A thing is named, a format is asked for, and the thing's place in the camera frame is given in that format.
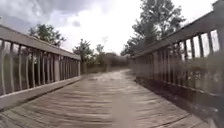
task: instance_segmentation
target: tree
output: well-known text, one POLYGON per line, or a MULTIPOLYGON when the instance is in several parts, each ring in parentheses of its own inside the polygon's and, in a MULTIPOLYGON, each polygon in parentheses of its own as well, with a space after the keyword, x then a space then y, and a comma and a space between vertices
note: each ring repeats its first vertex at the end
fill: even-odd
POLYGON ((140 20, 133 25, 135 36, 128 40, 122 55, 133 55, 147 45, 161 40, 180 29, 181 8, 175 8, 171 0, 141 0, 140 20))
POLYGON ((81 57, 81 71, 85 72, 85 66, 90 66, 93 63, 93 50, 90 49, 90 43, 86 40, 81 39, 78 46, 73 49, 73 53, 79 54, 81 57))
POLYGON ((57 47, 60 47, 61 43, 66 40, 53 26, 45 24, 38 24, 36 27, 30 28, 29 35, 57 47))
POLYGON ((98 54, 103 53, 103 49, 104 49, 104 46, 101 44, 98 44, 96 46, 96 51, 98 52, 98 54))

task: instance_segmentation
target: white sky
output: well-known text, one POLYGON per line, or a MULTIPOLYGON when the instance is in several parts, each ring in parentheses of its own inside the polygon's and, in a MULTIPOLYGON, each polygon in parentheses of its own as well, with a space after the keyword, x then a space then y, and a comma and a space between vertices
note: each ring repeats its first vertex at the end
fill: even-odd
MULTIPOLYGON (((62 48, 68 51, 72 51, 72 48, 77 46, 80 39, 83 38, 90 41, 92 48, 95 48, 97 44, 103 44, 107 52, 116 52, 119 54, 124 44, 133 35, 132 25, 141 12, 140 0, 111 0, 110 9, 106 13, 103 12, 105 7, 103 7, 102 3, 95 2, 91 4, 90 8, 79 11, 78 14, 77 12, 62 13, 54 10, 50 14, 50 18, 46 20, 45 18, 29 14, 30 8, 28 8, 28 5, 24 1, 14 0, 13 3, 10 3, 7 0, 0 0, 2 4, 0 7, 5 8, 3 10, 8 15, 17 18, 21 18, 22 15, 25 21, 31 23, 42 22, 52 24, 67 38, 62 48)), ((182 7, 182 15, 187 19, 186 23, 189 23, 211 11, 212 3, 216 0, 172 1, 176 6, 182 7)))
MULTIPOLYGON (((182 7, 182 15, 187 19, 186 23, 211 11, 212 3, 215 1, 173 0, 176 6, 182 7)), ((68 23, 58 28, 68 39, 62 48, 71 50, 80 38, 84 38, 91 42, 92 48, 96 44, 103 44, 106 51, 120 53, 123 45, 133 34, 132 25, 141 12, 140 3, 140 0, 115 0, 114 8, 106 15, 96 4, 90 10, 79 12, 78 16, 70 16, 68 23), (81 23, 80 27, 72 25, 75 20, 81 23)))

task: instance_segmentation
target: wooden boardwalk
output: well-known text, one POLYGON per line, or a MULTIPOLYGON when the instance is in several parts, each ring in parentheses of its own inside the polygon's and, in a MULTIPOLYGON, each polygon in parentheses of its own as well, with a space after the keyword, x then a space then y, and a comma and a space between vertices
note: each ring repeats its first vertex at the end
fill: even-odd
POLYGON ((5 111, 0 128, 209 128, 126 72, 96 75, 5 111))

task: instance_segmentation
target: sky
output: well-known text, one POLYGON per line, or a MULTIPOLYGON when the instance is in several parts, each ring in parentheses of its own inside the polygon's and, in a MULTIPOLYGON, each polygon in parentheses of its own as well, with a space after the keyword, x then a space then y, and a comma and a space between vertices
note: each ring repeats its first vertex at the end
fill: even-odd
MULTIPOLYGON (((187 24, 211 11, 216 0, 172 1, 182 7, 187 24)), ((67 51, 85 39, 91 48, 102 44, 106 52, 119 54, 134 33, 140 4, 140 0, 0 0, 0 23, 22 33, 37 23, 51 24, 67 39, 61 46, 67 51)))

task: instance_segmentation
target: cloud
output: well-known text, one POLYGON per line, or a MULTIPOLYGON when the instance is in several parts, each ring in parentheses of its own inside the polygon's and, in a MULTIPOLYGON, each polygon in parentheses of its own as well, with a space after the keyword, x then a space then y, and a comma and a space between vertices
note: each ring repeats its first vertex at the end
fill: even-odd
POLYGON ((63 49, 71 51, 83 38, 91 41, 92 48, 105 44, 107 51, 119 53, 133 32, 131 26, 139 15, 139 3, 139 0, 1 0, 0 12, 6 14, 6 22, 8 17, 23 21, 25 24, 9 25, 25 28, 24 33, 37 23, 53 25, 67 38, 63 49))

